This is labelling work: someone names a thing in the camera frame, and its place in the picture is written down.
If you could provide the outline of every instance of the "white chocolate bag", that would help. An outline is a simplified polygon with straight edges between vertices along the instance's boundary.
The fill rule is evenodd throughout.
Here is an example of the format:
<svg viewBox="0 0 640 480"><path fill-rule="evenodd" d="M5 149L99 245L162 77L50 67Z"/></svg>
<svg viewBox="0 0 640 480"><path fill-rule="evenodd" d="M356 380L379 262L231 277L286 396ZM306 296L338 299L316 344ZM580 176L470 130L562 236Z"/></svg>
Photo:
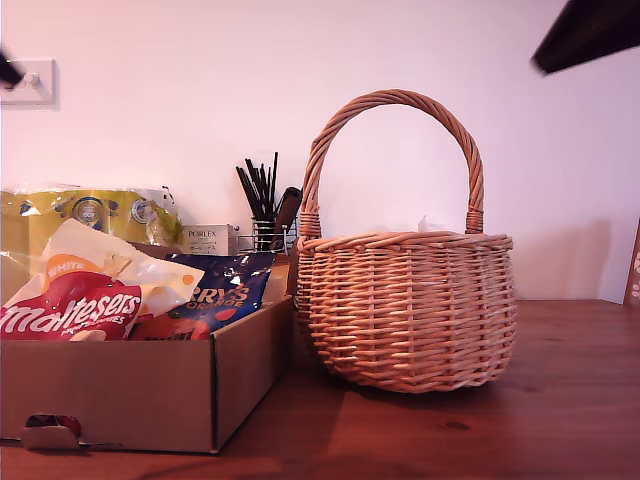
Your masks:
<svg viewBox="0 0 640 480"><path fill-rule="evenodd" d="M0 339L126 339L138 318L189 301L203 275L76 220L53 234L40 264L2 307Z"/></svg>

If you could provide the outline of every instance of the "white wall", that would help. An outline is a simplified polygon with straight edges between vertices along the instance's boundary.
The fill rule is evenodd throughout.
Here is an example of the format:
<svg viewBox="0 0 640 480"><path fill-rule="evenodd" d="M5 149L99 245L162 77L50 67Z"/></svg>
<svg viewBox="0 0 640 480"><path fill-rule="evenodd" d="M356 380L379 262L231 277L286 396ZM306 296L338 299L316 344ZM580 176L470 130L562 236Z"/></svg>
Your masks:
<svg viewBox="0 0 640 480"><path fill-rule="evenodd" d="M300 185L351 98L406 88L446 105L485 164L488 233L520 295L621 301L640 214L640 50L542 78L529 58L563 0L4 0L16 58L53 58L55 110L2 111L2 185L169 184L187 222L246 228L234 166L281 155ZM463 157L407 107L367 112L327 158L325 235L462 230Z"/></svg>

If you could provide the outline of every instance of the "light switch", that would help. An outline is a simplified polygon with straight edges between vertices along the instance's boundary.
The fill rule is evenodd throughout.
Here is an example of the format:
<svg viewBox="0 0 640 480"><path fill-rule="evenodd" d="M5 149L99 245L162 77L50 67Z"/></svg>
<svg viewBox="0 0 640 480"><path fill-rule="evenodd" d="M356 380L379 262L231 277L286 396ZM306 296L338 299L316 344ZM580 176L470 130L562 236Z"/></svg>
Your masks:
<svg viewBox="0 0 640 480"><path fill-rule="evenodd" d="M15 64L25 76L13 90L0 88L2 105L53 105L56 95L54 60L15 60Z"/></svg>

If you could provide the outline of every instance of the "wooden table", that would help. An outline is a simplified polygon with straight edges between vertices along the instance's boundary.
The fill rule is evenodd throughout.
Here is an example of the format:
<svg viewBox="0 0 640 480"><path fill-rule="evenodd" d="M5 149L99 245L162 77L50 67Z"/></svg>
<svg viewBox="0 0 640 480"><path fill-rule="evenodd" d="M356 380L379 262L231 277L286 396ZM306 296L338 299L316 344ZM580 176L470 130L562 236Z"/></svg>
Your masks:
<svg viewBox="0 0 640 480"><path fill-rule="evenodd" d="M498 382L419 396L297 367L218 457L2 448L13 479L640 478L640 310L522 302Z"/></svg>

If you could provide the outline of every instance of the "terry's chocolate orange bag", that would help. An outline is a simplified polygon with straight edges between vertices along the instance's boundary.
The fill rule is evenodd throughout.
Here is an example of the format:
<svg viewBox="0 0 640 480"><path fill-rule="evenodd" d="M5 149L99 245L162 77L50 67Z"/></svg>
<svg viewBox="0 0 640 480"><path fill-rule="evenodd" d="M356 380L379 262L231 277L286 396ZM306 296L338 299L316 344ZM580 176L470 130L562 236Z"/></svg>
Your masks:
<svg viewBox="0 0 640 480"><path fill-rule="evenodd" d="M239 320L262 304L275 254L249 253L232 257L168 255L167 260L205 273L184 305L139 322L132 340L208 339L211 332Z"/></svg>

